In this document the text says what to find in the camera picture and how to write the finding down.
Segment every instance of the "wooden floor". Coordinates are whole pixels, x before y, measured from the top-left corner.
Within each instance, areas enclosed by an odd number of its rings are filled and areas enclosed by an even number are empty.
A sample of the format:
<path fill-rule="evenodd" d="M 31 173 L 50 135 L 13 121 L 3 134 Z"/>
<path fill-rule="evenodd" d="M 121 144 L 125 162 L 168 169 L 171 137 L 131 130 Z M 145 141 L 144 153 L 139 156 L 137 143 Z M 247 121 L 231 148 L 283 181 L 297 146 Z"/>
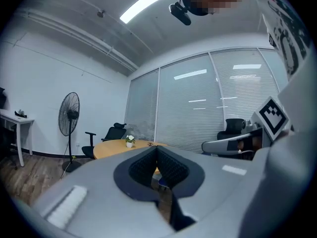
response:
<path fill-rule="evenodd" d="M 15 170 L 8 158 L 0 162 L 0 177 L 10 196 L 18 198 L 28 205 L 33 202 L 49 187 L 60 180 L 63 170 L 61 165 L 64 159 L 48 158 L 41 156 L 30 156 L 23 153 L 24 167 L 20 166 L 19 158 L 12 156 L 18 169 Z M 76 161 L 85 164 L 91 159 L 77 159 Z M 159 185 L 154 181 L 153 189 L 157 190 Z M 169 221 L 172 193 L 169 189 L 159 191 L 159 211 Z"/>

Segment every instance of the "desk leg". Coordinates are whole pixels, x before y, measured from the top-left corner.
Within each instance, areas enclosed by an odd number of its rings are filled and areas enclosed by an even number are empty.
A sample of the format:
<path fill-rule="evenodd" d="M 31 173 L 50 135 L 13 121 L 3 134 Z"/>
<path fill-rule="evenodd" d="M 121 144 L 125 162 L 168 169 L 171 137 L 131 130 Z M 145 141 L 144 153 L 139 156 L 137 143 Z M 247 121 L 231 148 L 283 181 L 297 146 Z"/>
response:
<path fill-rule="evenodd" d="M 24 167 L 24 161 L 23 161 L 22 150 L 21 150 L 21 127 L 19 123 L 17 123 L 16 125 L 16 145 L 18 147 L 20 164 L 22 167 Z"/>
<path fill-rule="evenodd" d="M 30 123 L 30 128 L 29 128 L 29 138 L 28 138 L 28 145 L 29 145 L 29 151 L 30 151 L 30 155 L 33 155 L 32 152 L 32 125 L 33 122 Z"/>

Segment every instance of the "white wall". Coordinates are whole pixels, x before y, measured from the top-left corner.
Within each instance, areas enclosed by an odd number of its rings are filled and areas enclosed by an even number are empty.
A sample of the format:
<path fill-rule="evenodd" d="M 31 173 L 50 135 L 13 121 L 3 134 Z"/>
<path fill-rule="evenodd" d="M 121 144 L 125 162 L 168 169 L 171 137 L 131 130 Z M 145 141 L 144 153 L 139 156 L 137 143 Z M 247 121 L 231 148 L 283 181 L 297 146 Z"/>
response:
<path fill-rule="evenodd" d="M 82 155 L 81 147 L 90 145 L 85 131 L 97 134 L 96 144 L 115 122 L 124 122 L 130 80 L 111 69 L 112 65 L 113 61 L 93 48 L 37 23 L 19 19 L 7 27 L 0 42 L 5 109 L 22 109 L 35 119 L 34 151 L 64 154 L 68 137 L 59 131 L 57 118 L 70 92 L 80 98 L 80 117 L 72 133 L 73 155 Z M 22 141 L 27 148 L 25 138 Z"/>
<path fill-rule="evenodd" d="M 204 39 L 179 48 L 165 52 L 153 59 L 146 61 L 140 68 L 129 76 L 129 79 L 135 79 L 151 70 L 166 65 L 172 61 L 185 58 L 201 52 L 213 51 L 218 49 L 233 47 L 261 47 L 270 48 L 267 34 L 248 33 L 223 35 L 215 38 Z"/>

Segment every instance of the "fluorescent light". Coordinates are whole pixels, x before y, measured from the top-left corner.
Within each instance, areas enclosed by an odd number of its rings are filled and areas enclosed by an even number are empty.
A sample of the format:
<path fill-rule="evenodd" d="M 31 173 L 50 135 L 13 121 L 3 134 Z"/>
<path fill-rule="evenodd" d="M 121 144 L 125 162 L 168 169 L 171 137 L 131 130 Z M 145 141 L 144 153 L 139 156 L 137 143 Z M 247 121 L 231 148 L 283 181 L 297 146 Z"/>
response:
<path fill-rule="evenodd" d="M 128 23 L 132 18 L 138 15 L 142 10 L 158 0 L 138 0 L 134 5 L 132 5 L 121 17 L 120 19 L 124 23 Z"/>
<path fill-rule="evenodd" d="M 234 65 L 233 69 L 260 69 L 262 64 L 238 64 Z"/>
<path fill-rule="evenodd" d="M 196 76 L 196 75 L 204 74 L 204 73 L 207 73 L 206 69 L 196 70 L 196 71 L 193 71 L 193 72 L 189 72 L 187 74 L 176 76 L 176 77 L 174 77 L 174 79 L 177 80 L 177 79 L 181 79 L 181 78 L 184 78 L 184 77 L 191 77 L 191 76 Z"/>
<path fill-rule="evenodd" d="M 189 102 L 199 102 L 199 101 L 206 101 L 206 100 L 196 100 L 196 101 L 189 101 Z"/>
<path fill-rule="evenodd" d="M 224 100 L 229 100 L 229 99 L 237 99 L 237 97 L 227 97 L 227 98 L 223 98 Z"/>
<path fill-rule="evenodd" d="M 231 76 L 230 79 L 235 79 L 235 78 L 238 78 L 238 79 L 241 79 L 241 78 L 253 78 L 253 77 L 256 77 L 256 75 Z"/>

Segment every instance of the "wooden table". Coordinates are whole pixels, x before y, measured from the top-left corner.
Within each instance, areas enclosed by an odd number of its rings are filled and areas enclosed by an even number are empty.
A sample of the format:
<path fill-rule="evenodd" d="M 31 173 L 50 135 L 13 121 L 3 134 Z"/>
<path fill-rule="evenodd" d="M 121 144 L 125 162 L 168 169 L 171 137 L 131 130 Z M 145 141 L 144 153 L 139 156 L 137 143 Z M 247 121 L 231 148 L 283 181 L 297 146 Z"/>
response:
<path fill-rule="evenodd" d="M 21 125 L 26 124 L 26 123 L 30 124 L 29 134 L 28 134 L 28 146 L 29 146 L 30 155 L 33 155 L 33 153 L 32 153 L 32 124 L 33 124 L 34 119 L 21 118 L 21 117 L 16 116 L 14 114 L 14 111 L 8 111 L 8 110 L 4 110 L 4 109 L 0 110 L 0 116 L 5 121 L 9 121 L 11 123 L 16 124 L 16 145 L 17 145 L 17 149 L 18 149 L 20 165 L 22 167 L 24 167 L 24 161 L 23 161 L 22 149 L 21 149 Z"/>
<path fill-rule="evenodd" d="M 96 159 L 106 158 L 112 155 L 116 155 L 119 153 L 124 153 L 127 151 L 148 147 L 148 143 L 152 143 L 153 145 L 162 145 L 167 146 L 163 143 L 145 141 L 145 140 L 135 140 L 135 144 L 132 148 L 128 148 L 125 143 L 125 139 L 118 139 L 118 140 L 110 140 L 99 143 L 94 147 L 94 157 Z"/>

